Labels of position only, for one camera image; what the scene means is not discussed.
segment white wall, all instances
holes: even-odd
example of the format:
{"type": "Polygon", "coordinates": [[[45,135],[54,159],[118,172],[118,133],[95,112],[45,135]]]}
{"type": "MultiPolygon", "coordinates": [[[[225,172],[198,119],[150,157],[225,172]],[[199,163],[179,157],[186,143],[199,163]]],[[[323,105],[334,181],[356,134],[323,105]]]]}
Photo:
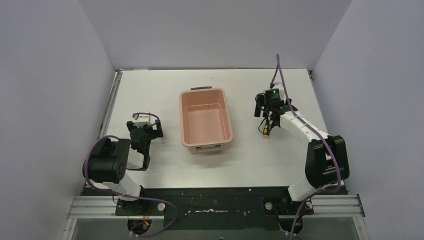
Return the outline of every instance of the white wall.
{"type": "Polygon", "coordinates": [[[424,1],[353,0],[313,71],[372,240],[424,239],[424,1]]]}
{"type": "Polygon", "coordinates": [[[116,69],[312,69],[352,0],[79,0],[116,69]]]}
{"type": "Polygon", "coordinates": [[[0,32],[0,239],[58,239],[114,70],[77,0],[3,1],[0,32]]]}

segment purple cable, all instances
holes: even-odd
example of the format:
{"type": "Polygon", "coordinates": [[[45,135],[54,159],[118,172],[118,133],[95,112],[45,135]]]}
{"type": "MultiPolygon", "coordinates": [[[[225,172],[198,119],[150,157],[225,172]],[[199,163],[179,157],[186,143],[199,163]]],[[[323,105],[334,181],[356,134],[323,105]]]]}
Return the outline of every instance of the purple cable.
{"type": "MultiPolygon", "coordinates": [[[[331,160],[332,160],[332,162],[334,164],[335,172],[336,172],[336,175],[337,175],[337,186],[336,186],[336,188],[332,189],[331,192],[337,192],[337,191],[339,191],[340,186],[342,184],[342,176],[340,175],[340,169],[339,169],[339,165],[337,164],[336,157],[334,156],[333,151],[331,150],[329,144],[326,142],[326,140],[324,139],[324,137],[321,136],[321,134],[319,134],[317,130],[315,130],[313,127],[311,127],[301,117],[299,117],[299,115],[293,109],[292,103],[290,102],[289,95],[287,94],[287,88],[286,88],[286,83],[285,83],[284,77],[283,77],[283,71],[281,70],[280,55],[277,53],[277,56],[276,57],[277,57],[277,69],[279,70],[279,75],[281,76],[282,87],[284,88],[284,95],[285,95],[285,99],[287,99],[288,107],[290,108],[290,111],[293,113],[293,115],[297,119],[299,119],[299,121],[301,123],[303,123],[308,129],[310,129],[314,134],[316,134],[319,137],[319,139],[322,141],[322,143],[324,144],[325,148],[327,149],[328,153],[330,154],[331,160]]],[[[297,209],[296,215],[294,216],[293,224],[291,225],[290,240],[292,240],[292,237],[294,235],[293,234],[293,231],[295,230],[296,221],[298,220],[298,217],[299,217],[299,214],[301,213],[302,207],[305,205],[307,199],[312,198],[316,194],[317,194],[317,192],[315,192],[315,193],[311,194],[310,196],[306,197],[302,201],[302,203],[300,204],[299,208],[297,209]]]]}
{"type": "MultiPolygon", "coordinates": [[[[156,117],[156,118],[157,118],[157,121],[155,122],[155,124],[159,122],[159,118],[158,118],[156,115],[152,114],[152,113],[139,112],[138,114],[152,115],[152,116],[154,116],[154,117],[156,117]]],[[[150,198],[150,197],[142,197],[142,196],[131,196],[131,195],[128,195],[128,194],[122,194],[122,193],[120,193],[120,192],[113,191],[113,190],[111,190],[111,189],[101,189],[101,188],[98,188],[98,187],[94,186],[94,185],[92,184],[92,182],[90,181],[90,178],[89,178],[89,160],[90,160],[90,155],[92,154],[93,148],[94,148],[94,147],[95,147],[95,146],[96,146],[96,145],[97,145],[97,144],[98,144],[101,140],[103,140],[103,139],[107,139],[107,138],[112,138],[112,139],[119,140],[119,137],[117,137],[117,136],[114,136],[114,135],[106,135],[106,136],[102,136],[102,137],[100,137],[99,139],[97,139],[97,140],[94,142],[94,144],[92,145],[92,147],[91,147],[91,148],[90,148],[90,150],[88,151],[87,157],[85,157],[85,162],[84,162],[84,175],[85,175],[85,180],[86,180],[86,182],[87,182],[87,183],[88,183],[88,185],[89,185],[91,188],[93,188],[94,190],[98,190],[98,191],[102,191],[102,192],[106,192],[106,193],[111,193],[111,194],[114,194],[114,195],[118,195],[118,196],[122,196],[122,197],[130,198],[130,199],[140,199],[140,200],[147,200],[147,201],[155,201],[155,202],[159,202],[159,203],[164,203],[164,204],[168,204],[168,205],[170,205],[171,207],[175,208],[175,209],[176,209],[175,217],[174,217],[174,218],[173,218],[173,219],[172,219],[172,220],[171,220],[171,221],[170,221],[170,222],[169,222],[166,226],[164,226],[162,229],[160,229],[159,231],[156,231],[156,232],[154,232],[154,233],[147,234],[147,235],[139,235],[138,237],[140,237],[140,238],[148,238],[148,237],[151,237],[151,236],[154,236],[154,235],[156,235],[156,234],[159,234],[159,233],[163,232],[165,229],[167,229],[169,226],[171,226],[171,224],[173,224],[173,223],[175,222],[175,220],[177,220],[177,217],[178,217],[178,208],[177,208],[177,206],[175,206],[174,204],[170,203],[169,201],[162,200],[162,199],[150,198]]],[[[141,224],[142,224],[142,223],[140,223],[140,224],[137,224],[137,225],[133,226],[133,227],[130,229],[130,231],[132,232],[134,228],[136,228],[136,227],[140,226],[141,224]]]]}

